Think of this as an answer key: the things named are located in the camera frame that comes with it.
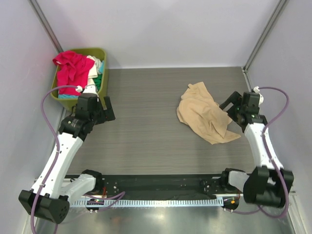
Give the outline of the olive green plastic bin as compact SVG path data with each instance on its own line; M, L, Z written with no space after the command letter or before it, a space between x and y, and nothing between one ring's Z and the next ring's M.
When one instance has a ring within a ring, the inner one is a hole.
M106 63L106 52L102 48L75 48L72 49L72 51L77 52L78 54L82 55L91 55L95 56L96 58L100 59L101 61L104 61ZM107 87L108 87L108 78L109 78L109 70L103 66L103 73L99 75L101 78L100 82L100 88L98 88L97 94L100 98L104 98L107 95ZM70 111L73 106L77 104L78 98L58 98L58 90L53 91L51 93L51 97L59 102L66 110Z

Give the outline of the beige t shirt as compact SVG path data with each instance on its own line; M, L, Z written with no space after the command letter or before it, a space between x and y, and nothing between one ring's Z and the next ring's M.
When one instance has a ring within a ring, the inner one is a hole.
M176 113L181 123L188 125L212 145L228 143L241 137L227 129L232 122L231 118L220 109L203 82L188 85Z

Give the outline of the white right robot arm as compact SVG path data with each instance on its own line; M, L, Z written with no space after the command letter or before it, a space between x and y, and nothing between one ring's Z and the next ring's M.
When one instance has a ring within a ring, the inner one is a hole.
M228 116L247 138L255 162L250 175L239 169L227 168L223 171L220 187L226 193L238 189L243 193L246 203L258 206L283 208L288 205L288 195L293 185L292 171L285 170L279 161L269 136L269 124L260 114L263 97L259 92L251 91L240 94L233 92L221 105Z

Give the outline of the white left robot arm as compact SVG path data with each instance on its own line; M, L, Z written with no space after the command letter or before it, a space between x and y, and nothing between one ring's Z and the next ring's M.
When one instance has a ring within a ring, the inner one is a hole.
M41 218L60 224L67 216L70 205L81 196L98 195L103 190L102 174L84 170L70 184L63 180L78 149L95 125L115 120L109 96L100 100L96 94L82 94L73 113L60 124L56 145L41 175L30 190L23 190L19 201L31 219Z

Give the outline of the green t shirt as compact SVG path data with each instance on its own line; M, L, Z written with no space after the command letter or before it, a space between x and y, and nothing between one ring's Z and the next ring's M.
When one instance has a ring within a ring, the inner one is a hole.
M93 81L94 81L95 86L97 88L97 92L99 92L101 89L101 84L102 84L102 74L98 74L98 76L96 78L93 78Z

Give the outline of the cream t shirt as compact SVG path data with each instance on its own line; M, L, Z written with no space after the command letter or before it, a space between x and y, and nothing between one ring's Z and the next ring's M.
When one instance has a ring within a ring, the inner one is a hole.
M96 78L98 76L96 64L97 64L97 62L102 62L102 61L100 59L94 57L94 56L91 56L91 55L88 55L87 58L94 61L94 65L89 70L89 73L88 73L88 83L87 84L91 85L91 84L94 84L92 78Z

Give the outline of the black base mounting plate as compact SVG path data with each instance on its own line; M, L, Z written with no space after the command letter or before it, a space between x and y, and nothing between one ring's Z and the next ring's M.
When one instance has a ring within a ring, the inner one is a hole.
M243 194L238 189L220 184L220 174L205 175L105 175L103 187L92 197L82 198L101 202L106 200L206 200L222 197L224 205L235 210ZM90 211L104 207L86 208Z

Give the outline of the right aluminium corner post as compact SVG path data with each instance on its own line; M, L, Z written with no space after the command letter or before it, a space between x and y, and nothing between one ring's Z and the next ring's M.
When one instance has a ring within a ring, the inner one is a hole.
M264 44L266 38L271 33L274 25L276 24L278 18L282 14L284 8L288 4L288 0L279 0L276 7L274 8L273 12L271 13L268 22L266 23L264 29L262 30L259 39L257 40L249 58L247 59L246 64L242 67L243 72L246 74L251 67L254 59L256 58L259 50L261 49L262 45Z

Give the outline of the aluminium corner post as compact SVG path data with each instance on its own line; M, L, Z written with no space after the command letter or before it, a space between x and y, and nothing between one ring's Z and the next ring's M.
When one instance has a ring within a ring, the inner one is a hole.
M53 44L53 46L55 47L56 51L58 53L61 53L63 51L63 48L59 42L59 40L57 39L56 34L54 33L48 19L46 18L43 10L41 9L39 3L37 0L29 0L28 1L29 4L31 5L32 9L34 10L36 16L38 17L41 25L43 26L46 34L48 35L51 43Z
M256 58L259 50L261 49L262 45L264 44L266 38L271 33L274 25L276 24L278 18L282 14L284 8L288 4L288 0L279 0L276 7L274 8L273 12L271 13L268 22L266 23L264 29L262 30L259 39L257 40L249 58L247 59L246 64L242 67L243 72L246 74L251 67L254 59Z

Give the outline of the left aluminium corner post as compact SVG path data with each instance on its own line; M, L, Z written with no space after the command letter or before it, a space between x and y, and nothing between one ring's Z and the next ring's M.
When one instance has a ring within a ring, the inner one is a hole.
M32 9L34 10L36 16L38 17L41 25L43 26L46 34L48 35L51 43L53 44L53 46L55 47L56 51L58 53L61 53L63 51L63 48L59 42L59 40L57 39L56 34L54 33L48 19L46 18L43 10L41 9L39 3L37 0L29 0L28 1L29 4L31 5Z

